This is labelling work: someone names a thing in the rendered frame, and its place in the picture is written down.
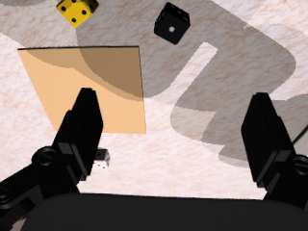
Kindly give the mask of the yellow die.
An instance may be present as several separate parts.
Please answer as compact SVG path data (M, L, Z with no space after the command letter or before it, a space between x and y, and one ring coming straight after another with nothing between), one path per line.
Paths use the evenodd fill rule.
M73 26L77 27L98 8L96 0L62 0L56 8Z

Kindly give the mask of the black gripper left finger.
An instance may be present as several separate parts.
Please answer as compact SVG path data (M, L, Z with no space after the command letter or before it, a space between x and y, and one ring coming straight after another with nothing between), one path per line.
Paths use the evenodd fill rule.
M80 192L77 184L91 174L103 127L96 91L81 88L52 145L38 149L31 164L0 182L0 231L11 231L43 199Z

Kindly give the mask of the black die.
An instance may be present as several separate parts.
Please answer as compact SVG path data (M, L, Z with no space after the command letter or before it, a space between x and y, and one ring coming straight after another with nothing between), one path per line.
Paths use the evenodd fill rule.
M189 14L173 4L166 2L155 21L154 34L175 45L184 36L190 26Z

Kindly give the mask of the white die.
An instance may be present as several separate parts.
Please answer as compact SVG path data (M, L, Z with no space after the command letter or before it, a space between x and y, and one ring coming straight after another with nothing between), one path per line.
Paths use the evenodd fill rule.
M93 168L94 169L108 169L109 163L110 163L110 154L108 149L98 149L94 163Z

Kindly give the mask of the tan flat mat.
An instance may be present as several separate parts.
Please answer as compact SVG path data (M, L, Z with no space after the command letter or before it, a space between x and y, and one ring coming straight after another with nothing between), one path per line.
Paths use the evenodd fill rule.
M81 88L96 91L102 133L146 134L139 45L18 48L55 131Z

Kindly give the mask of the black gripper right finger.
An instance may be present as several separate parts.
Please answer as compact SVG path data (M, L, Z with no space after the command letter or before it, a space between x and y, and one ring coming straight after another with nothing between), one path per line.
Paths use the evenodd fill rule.
M308 157L296 154L267 92L252 95L241 133L252 180L267 192L263 199L308 212Z

